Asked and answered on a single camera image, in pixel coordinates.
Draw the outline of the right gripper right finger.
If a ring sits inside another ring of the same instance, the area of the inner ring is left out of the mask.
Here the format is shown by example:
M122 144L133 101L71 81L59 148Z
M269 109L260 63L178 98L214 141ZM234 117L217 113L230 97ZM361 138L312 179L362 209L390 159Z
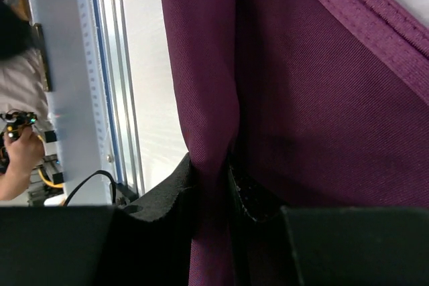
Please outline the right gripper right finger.
M291 207L228 161L236 285L427 285L428 211Z

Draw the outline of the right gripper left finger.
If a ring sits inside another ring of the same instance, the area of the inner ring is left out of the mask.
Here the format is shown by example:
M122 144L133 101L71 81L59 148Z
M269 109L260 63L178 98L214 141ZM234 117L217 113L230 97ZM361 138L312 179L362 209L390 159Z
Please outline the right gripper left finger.
M189 156L113 206L3 207L2 285L187 285L195 185Z

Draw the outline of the purple cloth napkin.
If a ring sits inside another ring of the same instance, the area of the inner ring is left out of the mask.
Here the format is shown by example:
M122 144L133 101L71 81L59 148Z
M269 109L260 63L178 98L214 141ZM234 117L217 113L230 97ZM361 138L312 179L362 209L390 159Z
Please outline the purple cloth napkin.
M428 206L428 28L396 0L162 0L198 186L190 285L233 285L227 160L290 206Z

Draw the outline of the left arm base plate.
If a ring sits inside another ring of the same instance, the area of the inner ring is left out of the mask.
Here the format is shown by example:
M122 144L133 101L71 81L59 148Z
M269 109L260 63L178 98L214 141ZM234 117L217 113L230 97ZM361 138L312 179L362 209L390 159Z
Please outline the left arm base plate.
M130 205L138 199L138 194L121 183L109 184L112 204L120 208Z

